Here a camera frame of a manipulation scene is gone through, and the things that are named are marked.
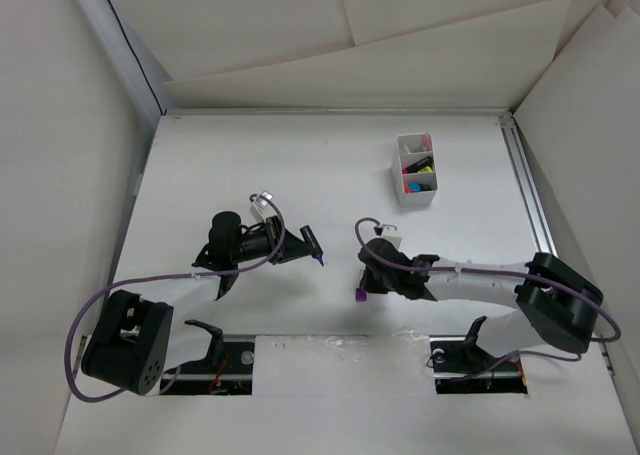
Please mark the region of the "purple highlighter cap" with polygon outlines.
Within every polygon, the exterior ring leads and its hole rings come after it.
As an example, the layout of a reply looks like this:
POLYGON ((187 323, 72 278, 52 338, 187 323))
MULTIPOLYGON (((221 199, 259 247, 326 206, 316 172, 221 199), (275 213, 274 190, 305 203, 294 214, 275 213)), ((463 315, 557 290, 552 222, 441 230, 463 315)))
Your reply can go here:
POLYGON ((355 301, 358 303, 362 303, 362 302, 366 302, 367 300, 368 300, 368 294, 364 290, 357 288, 355 290, 355 301))

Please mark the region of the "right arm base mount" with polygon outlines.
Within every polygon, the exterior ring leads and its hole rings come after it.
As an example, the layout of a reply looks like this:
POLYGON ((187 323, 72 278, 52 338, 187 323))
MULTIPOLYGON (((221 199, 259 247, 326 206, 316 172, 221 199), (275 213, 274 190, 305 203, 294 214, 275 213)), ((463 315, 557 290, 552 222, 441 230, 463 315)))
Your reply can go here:
POLYGON ((426 366, 433 370, 438 395, 528 393, 519 357, 494 366, 498 359, 477 346, 486 320, 474 320, 465 335, 430 337, 426 366))

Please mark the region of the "purple tip black highlighter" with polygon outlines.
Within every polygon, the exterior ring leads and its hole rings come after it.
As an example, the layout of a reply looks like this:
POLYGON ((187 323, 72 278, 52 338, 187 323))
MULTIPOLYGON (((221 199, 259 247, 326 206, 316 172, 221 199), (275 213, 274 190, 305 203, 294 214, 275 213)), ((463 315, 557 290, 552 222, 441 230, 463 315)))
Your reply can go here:
POLYGON ((316 260, 321 266, 324 265, 324 252, 309 225, 303 226, 300 229, 303 240, 305 241, 308 249, 309 255, 316 260))

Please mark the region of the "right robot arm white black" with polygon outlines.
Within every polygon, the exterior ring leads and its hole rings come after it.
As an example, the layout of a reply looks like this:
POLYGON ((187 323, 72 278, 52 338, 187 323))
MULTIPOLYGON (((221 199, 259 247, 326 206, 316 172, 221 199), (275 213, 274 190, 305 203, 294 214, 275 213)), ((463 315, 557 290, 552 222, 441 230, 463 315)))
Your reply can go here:
POLYGON ((588 279, 549 253, 529 262, 481 265, 437 255, 412 259, 390 241, 374 238, 358 253, 365 266, 360 289, 434 302, 467 300, 509 309, 484 315, 462 344, 462 356, 483 369, 509 352, 549 345, 575 355, 587 352, 603 294, 588 279))

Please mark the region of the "yellow cap black highlighter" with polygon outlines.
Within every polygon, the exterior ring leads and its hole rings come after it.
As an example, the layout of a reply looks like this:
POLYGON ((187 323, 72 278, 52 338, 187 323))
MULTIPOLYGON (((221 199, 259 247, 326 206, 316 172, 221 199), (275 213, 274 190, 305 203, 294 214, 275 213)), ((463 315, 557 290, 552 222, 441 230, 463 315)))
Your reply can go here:
POLYGON ((408 166, 406 166, 403 170, 403 174, 414 174, 414 173, 424 173, 424 172, 432 172, 433 171, 433 157, 427 156, 424 157, 408 166))

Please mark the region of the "pink clear pen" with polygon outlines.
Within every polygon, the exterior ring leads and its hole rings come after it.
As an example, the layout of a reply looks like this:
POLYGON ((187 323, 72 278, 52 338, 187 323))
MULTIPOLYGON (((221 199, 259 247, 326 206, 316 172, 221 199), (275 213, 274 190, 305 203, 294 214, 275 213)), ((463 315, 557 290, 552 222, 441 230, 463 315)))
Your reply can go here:
POLYGON ((428 132, 425 132, 423 135, 422 149, 424 152, 432 151, 432 137, 428 132))

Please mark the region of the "pink cap black highlighter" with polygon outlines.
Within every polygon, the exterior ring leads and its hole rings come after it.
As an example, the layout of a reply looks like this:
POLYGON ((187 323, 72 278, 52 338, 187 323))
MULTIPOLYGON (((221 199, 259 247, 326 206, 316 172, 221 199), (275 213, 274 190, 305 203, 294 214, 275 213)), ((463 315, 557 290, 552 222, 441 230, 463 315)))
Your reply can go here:
POLYGON ((421 169, 423 169, 425 166, 428 166, 428 165, 429 165, 428 162, 417 161, 417 162, 414 162, 413 164, 410 164, 407 167, 403 168, 402 169, 402 173, 403 174, 417 173, 421 169))

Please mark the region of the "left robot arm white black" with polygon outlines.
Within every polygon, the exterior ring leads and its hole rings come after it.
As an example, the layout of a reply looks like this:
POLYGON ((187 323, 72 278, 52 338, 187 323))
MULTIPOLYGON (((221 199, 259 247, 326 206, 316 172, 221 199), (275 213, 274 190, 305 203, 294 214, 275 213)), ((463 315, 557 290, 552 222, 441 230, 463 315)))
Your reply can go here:
POLYGON ((166 280, 143 294, 113 292, 85 349, 82 373, 146 395, 165 372, 219 370, 226 358, 223 332, 196 319, 196 312, 231 291, 245 262, 321 261, 323 251, 312 229, 304 226, 300 232, 292 234, 278 216, 246 226, 235 212, 216 214, 193 263, 208 273, 166 280))

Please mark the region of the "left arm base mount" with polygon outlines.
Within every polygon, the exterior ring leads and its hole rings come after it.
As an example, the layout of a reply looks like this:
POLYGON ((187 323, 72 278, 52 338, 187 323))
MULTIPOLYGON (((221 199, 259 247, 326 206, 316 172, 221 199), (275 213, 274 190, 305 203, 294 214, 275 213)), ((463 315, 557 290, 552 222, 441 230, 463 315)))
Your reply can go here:
POLYGON ((195 319, 171 334, 160 395, 250 395, 256 338, 195 319))

